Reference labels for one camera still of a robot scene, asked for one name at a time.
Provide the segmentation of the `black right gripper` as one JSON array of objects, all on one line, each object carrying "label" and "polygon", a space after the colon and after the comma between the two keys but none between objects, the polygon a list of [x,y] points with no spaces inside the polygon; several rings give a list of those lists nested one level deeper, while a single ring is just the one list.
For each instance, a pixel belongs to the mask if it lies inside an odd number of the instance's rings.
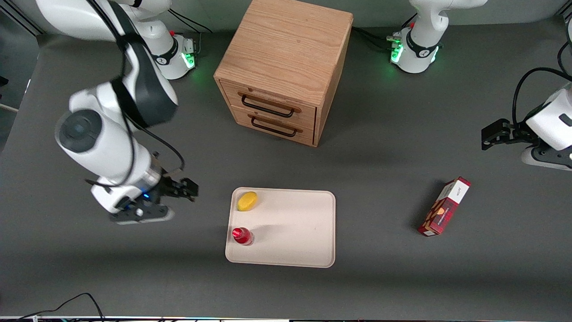
[{"label": "black right gripper", "polygon": [[154,202],[160,202],[164,196],[172,198],[186,198],[195,202],[198,197],[199,186],[189,178],[182,178],[180,182],[171,177],[161,177],[154,187]]}]

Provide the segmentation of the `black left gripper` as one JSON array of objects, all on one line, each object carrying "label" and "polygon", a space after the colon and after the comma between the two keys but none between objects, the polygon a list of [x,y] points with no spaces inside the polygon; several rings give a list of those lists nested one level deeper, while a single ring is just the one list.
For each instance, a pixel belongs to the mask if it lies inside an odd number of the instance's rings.
[{"label": "black left gripper", "polygon": [[511,124],[508,119],[498,119],[481,130],[481,150],[498,144],[539,144],[539,137],[526,123]]}]

